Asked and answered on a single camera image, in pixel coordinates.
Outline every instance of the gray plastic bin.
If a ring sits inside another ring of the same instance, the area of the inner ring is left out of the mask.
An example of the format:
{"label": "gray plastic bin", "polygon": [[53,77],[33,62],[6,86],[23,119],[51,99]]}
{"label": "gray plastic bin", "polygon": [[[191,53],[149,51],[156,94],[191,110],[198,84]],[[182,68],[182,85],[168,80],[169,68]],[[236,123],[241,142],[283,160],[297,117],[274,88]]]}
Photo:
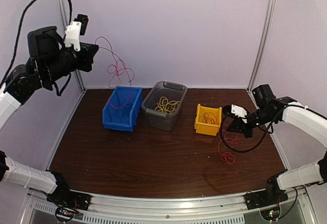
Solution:
{"label": "gray plastic bin", "polygon": [[[181,84],[163,81],[156,83],[142,103],[142,109],[146,113],[149,126],[168,131],[172,130],[182,111],[182,103],[187,91],[188,88]],[[168,114],[155,111],[157,103],[162,96],[169,101],[179,101],[179,105],[174,113]]]}

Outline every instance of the bin handle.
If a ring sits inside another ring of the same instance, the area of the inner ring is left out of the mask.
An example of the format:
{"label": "bin handle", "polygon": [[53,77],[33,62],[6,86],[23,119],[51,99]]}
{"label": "bin handle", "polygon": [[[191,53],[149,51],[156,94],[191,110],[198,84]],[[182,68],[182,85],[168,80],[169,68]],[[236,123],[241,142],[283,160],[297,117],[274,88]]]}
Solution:
{"label": "bin handle", "polygon": [[147,115],[151,115],[151,116],[155,116],[155,117],[158,117],[158,118],[163,118],[163,119],[167,119],[168,118],[168,113],[163,113],[161,111],[156,111],[156,110],[153,110],[153,109],[146,109],[145,110],[145,113]]}
{"label": "bin handle", "polygon": [[183,89],[183,85],[173,83],[173,82],[165,82],[163,85],[164,85],[164,87],[175,89],[178,91],[181,91]]}

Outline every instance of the brown table surface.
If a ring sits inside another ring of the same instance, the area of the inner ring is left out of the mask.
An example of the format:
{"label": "brown table surface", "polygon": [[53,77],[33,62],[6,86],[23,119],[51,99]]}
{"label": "brown table surface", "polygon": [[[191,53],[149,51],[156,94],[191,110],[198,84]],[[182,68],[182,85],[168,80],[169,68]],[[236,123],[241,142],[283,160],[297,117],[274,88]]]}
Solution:
{"label": "brown table surface", "polygon": [[[229,165],[218,154],[218,137],[195,134],[197,104],[219,107],[254,105],[241,89],[189,89],[173,131],[147,125],[141,110],[134,132],[105,129],[102,109],[111,90],[88,90],[53,159],[73,190],[127,197],[213,196],[265,188],[266,179],[284,166],[270,136],[249,153],[234,153]],[[143,91],[143,98],[149,89]],[[246,149],[262,136],[241,138]],[[222,145],[223,152],[228,149]]]}

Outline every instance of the white wall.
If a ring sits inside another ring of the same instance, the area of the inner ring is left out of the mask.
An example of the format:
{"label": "white wall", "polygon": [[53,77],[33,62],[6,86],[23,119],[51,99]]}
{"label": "white wall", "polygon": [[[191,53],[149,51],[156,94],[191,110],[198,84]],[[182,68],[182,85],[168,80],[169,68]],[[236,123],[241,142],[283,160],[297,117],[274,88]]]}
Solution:
{"label": "white wall", "polygon": [[[2,79],[12,58],[21,13],[31,0],[0,1]],[[50,25],[57,25],[58,32],[62,34],[57,1],[39,0],[28,10],[24,19],[15,65],[26,63],[28,59],[27,33]],[[0,150],[23,164],[45,170],[59,132],[79,96],[74,78],[60,98],[55,92],[38,90],[0,132]],[[26,193],[27,190],[23,187],[0,183],[1,224],[18,222]]]}
{"label": "white wall", "polygon": [[[290,96],[327,115],[327,0],[277,0],[256,85],[269,83],[279,97]],[[325,149],[285,123],[275,127],[292,168],[318,160]],[[326,223],[327,185],[308,189],[319,223]]]}
{"label": "white wall", "polygon": [[[135,70],[133,85],[142,87],[161,80],[246,87],[266,6],[267,0],[74,0],[74,11],[88,14],[91,22],[83,40],[107,37]],[[100,50],[94,71],[83,75],[85,85],[108,87],[111,63]]]}

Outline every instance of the pink wire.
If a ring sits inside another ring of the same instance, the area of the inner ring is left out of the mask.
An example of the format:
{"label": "pink wire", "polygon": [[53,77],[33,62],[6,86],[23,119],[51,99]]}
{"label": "pink wire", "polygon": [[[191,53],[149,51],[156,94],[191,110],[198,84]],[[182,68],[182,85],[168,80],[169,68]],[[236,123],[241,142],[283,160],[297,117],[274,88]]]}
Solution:
{"label": "pink wire", "polygon": [[[104,47],[99,47],[99,48],[100,48],[100,49],[105,49],[105,50],[109,51],[109,52],[112,54],[113,59],[115,60],[115,64],[111,64],[111,65],[109,65],[108,68],[107,68],[107,73],[113,75],[113,76],[111,77],[111,79],[109,80],[109,82],[108,82],[108,86],[109,86],[109,88],[114,88],[113,86],[111,86],[111,83],[112,83],[112,81],[114,80],[115,77],[117,77],[118,80],[119,80],[119,84],[117,85],[117,86],[119,86],[119,85],[122,83],[120,76],[123,75],[125,72],[126,72],[126,74],[127,74],[127,76],[128,76],[128,82],[129,82],[129,85],[130,85],[130,87],[131,87],[131,92],[130,92],[129,97],[128,97],[128,99],[126,100],[126,102],[125,102],[123,105],[121,105],[120,107],[116,107],[116,106],[114,106],[114,105],[110,102],[111,97],[108,99],[108,103],[111,105],[112,108],[117,109],[117,110],[120,110],[120,109],[122,109],[124,106],[126,106],[126,105],[128,104],[128,102],[130,101],[130,99],[131,99],[131,96],[132,96],[132,81],[134,80],[135,72],[134,72],[134,70],[133,70],[132,68],[128,68],[128,67],[126,67],[125,62],[124,62],[124,61],[123,61],[123,60],[122,60],[122,59],[121,59],[121,58],[120,58],[116,53],[113,52],[113,49],[112,49],[111,43],[107,40],[107,38],[105,38],[105,37],[103,37],[103,36],[99,36],[99,37],[96,39],[96,44],[97,44],[97,41],[98,41],[99,39],[104,39],[104,40],[109,44],[110,49],[108,49],[108,48],[104,48]],[[132,74],[133,74],[132,78],[130,77],[128,71],[131,71],[131,72],[132,72]]]}

